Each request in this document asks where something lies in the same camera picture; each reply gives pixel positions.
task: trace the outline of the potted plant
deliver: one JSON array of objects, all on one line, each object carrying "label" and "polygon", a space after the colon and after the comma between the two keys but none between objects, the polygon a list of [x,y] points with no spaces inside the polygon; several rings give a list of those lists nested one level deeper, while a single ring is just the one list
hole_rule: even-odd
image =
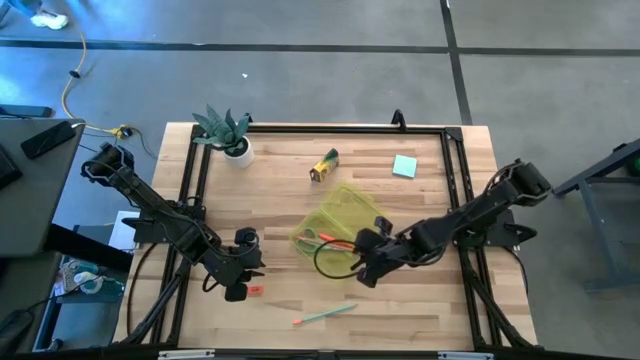
[{"label": "potted plant", "polygon": [[231,109],[227,110],[224,120],[207,105],[207,116],[193,114],[198,124],[205,131],[205,137],[193,139],[198,144],[211,145],[214,150],[222,151],[230,166],[244,168],[253,161],[251,142],[244,134],[249,129],[249,114],[245,114],[238,123],[231,117]]}]

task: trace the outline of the white paper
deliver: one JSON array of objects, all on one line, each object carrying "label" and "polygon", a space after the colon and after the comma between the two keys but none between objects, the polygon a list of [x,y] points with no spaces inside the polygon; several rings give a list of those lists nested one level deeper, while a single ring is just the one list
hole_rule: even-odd
[{"label": "white paper", "polygon": [[113,224],[113,232],[111,232],[111,238],[109,238],[109,246],[120,250],[133,250],[136,248],[133,237],[136,234],[135,229],[122,223],[124,218],[138,218],[140,213],[137,211],[118,211],[116,221]]}]

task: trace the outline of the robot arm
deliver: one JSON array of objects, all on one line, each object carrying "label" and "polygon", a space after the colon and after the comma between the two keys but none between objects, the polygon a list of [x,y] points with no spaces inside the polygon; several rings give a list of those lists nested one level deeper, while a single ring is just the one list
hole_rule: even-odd
[{"label": "robot arm", "polygon": [[108,143],[101,149],[82,165],[82,176],[113,187],[136,203],[163,228],[166,239],[183,259],[192,266],[203,264],[216,282],[227,287],[225,298],[228,301],[244,300],[247,295],[244,283],[252,276],[262,275],[252,269],[264,266],[255,230],[243,229],[243,236],[236,236],[238,246],[222,245],[218,234],[204,221],[184,211],[184,204],[166,201],[136,175],[130,152]]},{"label": "robot arm", "polygon": [[461,246],[469,240],[483,241],[502,212],[512,205],[535,206],[550,190],[533,164],[516,160],[496,173],[482,194],[443,217],[418,221],[394,237],[390,236],[393,225],[384,218],[376,219],[379,233],[358,232],[354,252],[360,260],[352,269],[364,264],[357,279],[373,288],[379,278],[405,264],[415,267],[438,261],[454,238]]}]

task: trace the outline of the green plastic container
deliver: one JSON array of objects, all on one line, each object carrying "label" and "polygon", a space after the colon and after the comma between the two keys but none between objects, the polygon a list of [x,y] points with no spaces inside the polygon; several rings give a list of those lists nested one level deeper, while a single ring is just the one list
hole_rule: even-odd
[{"label": "green plastic container", "polygon": [[[289,239],[293,246],[313,263],[315,249],[324,240],[302,241],[299,236],[308,239],[307,229],[315,234],[328,235],[334,239],[355,241],[358,231],[363,228],[376,230],[375,218],[382,212],[370,196],[362,194],[346,184],[331,191],[320,205],[320,210],[309,214],[291,233]],[[318,253],[318,267],[328,275],[340,276],[352,272],[350,266],[358,261],[346,244],[325,246]]]}]

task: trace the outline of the yellow cable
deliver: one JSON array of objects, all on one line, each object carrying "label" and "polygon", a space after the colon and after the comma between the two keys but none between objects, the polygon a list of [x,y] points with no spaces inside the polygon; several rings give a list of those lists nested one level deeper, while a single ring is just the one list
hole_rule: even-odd
[{"label": "yellow cable", "polygon": [[[74,76],[71,75],[71,72],[75,72],[77,74],[80,74],[80,70],[82,69],[82,65],[84,64],[85,59],[87,58],[87,41],[84,38],[84,34],[82,33],[82,31],[78,30],[78,33],[80,34],[80,39],[82,40],[82,58],[80,59],[80,63],[78,63],[78,66],[76,66],[75,69],[73,69],[72,71],[69,72],[69,80],[67,81],[67,85],[64,87],[64,90],[62,90],[62,96],[60,97],[60,102],[62,103],[62,108],[64,109],[64,112],[67,113],[67,116],[71,119],[75,119],[76,117],[71,113],[71,111],[69,110],[69,108],[67,107],[67,95],[69,95],[69,90],[71,88],[71,83],[73,82],[73,79],[75,79]],[[114,128],[114,129],[103,129],[97,126],[93,126],[90,124],[85,123],[84,126],[88,129],[91,130],[96,130],[96,131],[101,131],[101,132],[105,132],[114,136],[118,136],[118,132],[120,131],[120,128]]]},{"label": "yellow cable", "polygon": [[[82,33],[82,31],[78,30],[78,33],[80,34],[80,39],[82,39],[82,58],[80,59],[80,63],[78,64],[78,66],[76,66],[76,68],[73,71],[80,73],[80,69],[84,64],[84,60],[87,58],[87,42],[84,39],[84,34]],[[71,119],[75,119],[76,117],[73,116],[71,111],[69,111],[69,109],[67,108],[67,94],[69,93],[69,87],[71,86],[73,79],[74,77],[71,76],[71,74],[69,74],[69,81],[67,81],[67,85],[64,87],[64,90],[62,91],[62,97],[60,99],[60,102],[62,102],[62,108],[64,109],[64,112],[66,112],[67,116],[70,117]]]}]

